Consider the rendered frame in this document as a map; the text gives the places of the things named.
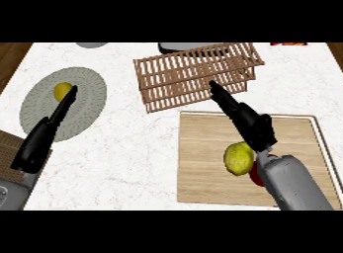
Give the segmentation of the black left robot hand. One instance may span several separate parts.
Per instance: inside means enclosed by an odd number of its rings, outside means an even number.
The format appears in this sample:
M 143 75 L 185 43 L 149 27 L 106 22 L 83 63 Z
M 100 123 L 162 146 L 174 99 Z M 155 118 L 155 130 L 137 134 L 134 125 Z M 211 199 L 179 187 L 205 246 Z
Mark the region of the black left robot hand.
M 59 124 L 75 100 L 77 86 L 71 87 L 50 117 L 43 117 L 34 126 L 15 155 L 10 168 L 37 174 L 44 166 Z

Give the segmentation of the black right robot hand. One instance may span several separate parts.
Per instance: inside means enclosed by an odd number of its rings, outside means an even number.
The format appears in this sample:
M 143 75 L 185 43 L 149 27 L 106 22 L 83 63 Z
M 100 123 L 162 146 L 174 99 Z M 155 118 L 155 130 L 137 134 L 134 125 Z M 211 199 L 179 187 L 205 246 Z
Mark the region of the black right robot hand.
M 261 152 L 278 142 L 272 126 L 272 117 L 267 114 L 259 115 L 245 103 L 238 103 L 214 81 L 208 82 L 208 86 L 210 98 L 232 121 L 244 141 L 256 152 Z

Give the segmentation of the red can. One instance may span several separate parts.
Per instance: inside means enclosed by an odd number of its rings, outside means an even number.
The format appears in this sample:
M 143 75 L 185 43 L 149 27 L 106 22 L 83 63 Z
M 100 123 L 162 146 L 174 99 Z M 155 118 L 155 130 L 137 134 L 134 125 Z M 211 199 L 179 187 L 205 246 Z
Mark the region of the red can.
M 273 154 L 269 154 L 267 157 L 272 157 L 273 159 L 278 158 Z M 259 187 L 264 187 L 264 184 L 263 184 L 260 176 L 259 176 L 259 166 L 257 166 L 256 160 L 253 162 L 253 167 L 250 170 L 250 179 Z

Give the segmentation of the brown wicker basket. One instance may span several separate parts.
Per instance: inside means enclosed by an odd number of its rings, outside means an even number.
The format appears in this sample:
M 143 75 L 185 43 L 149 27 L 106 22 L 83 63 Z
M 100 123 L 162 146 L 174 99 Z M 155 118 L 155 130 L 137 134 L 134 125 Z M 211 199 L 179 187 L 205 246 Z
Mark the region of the brown wicker basket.
M 19 183 L 29 188 L 35 187 L 41 172 L 25 175 L 10 168 L 23 139 L 0 130 L 0 179 Z

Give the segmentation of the yellow-green lumpy fruit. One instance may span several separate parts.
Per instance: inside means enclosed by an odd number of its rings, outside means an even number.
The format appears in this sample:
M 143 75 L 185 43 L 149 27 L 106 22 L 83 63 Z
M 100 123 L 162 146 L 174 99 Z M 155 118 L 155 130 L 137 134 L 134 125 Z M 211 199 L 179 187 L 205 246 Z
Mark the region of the yellow-green lumpy fruit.
M 226 147 L 223 164 L 226 170 L 235 175 L 245 175 L 254 163 L 254 151 L 245 141 L 236 142 Z

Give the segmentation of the grey round woven placemat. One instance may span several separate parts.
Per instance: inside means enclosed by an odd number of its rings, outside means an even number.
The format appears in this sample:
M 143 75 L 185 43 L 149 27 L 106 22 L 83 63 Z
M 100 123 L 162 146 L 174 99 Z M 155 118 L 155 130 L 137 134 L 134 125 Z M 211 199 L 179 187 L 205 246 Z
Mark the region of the grey round woven placemat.
M 71 85 L 57 101 L 55 87 Z M 68 67 L 49 74 L 31 88 L 20 106 L 19 123 L 29 133 L 43 118 L 57 124 L 55 142 L 78 136 L 91 126 L 106 102 L 106 84 L 99 73 L 86 67 Z

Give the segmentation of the small yellow fruit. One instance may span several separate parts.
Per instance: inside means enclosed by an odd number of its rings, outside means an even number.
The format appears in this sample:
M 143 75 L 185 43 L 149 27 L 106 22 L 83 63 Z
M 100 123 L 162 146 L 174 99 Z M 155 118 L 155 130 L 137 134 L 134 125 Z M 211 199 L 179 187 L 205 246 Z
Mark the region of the small yellow fruit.
M 66 95 L 69 90 L 71 90 L 69 83 L 57 83 L 57 85 L 55 86 L 55 99 L 57 102 L 62 101 L 63 96 Z

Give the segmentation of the grey round object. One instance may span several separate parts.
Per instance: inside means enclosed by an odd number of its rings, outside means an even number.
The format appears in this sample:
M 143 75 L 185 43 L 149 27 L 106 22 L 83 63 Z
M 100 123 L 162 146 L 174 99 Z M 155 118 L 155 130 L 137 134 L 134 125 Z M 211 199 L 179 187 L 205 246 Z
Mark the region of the grey round object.
M 77 42 L 75 43 L 83 48 L 99 48 L 108 44 L 108 42 Z

